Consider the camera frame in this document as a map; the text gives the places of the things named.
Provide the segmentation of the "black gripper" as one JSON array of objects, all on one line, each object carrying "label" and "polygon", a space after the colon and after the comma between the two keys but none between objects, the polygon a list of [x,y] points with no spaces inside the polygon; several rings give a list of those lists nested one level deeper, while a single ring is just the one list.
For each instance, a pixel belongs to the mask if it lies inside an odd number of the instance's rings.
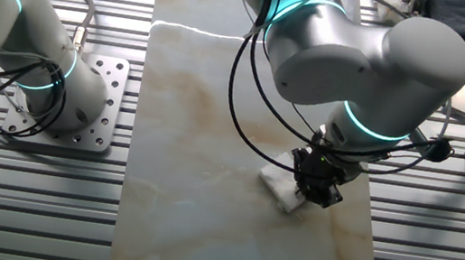
[{"label": "black gripper", "polygon": [[361,174],[357,165],[337,166],[314,147],[292,150],[295,195],[326,209],[343,200],[339,185],[352,182]]}]

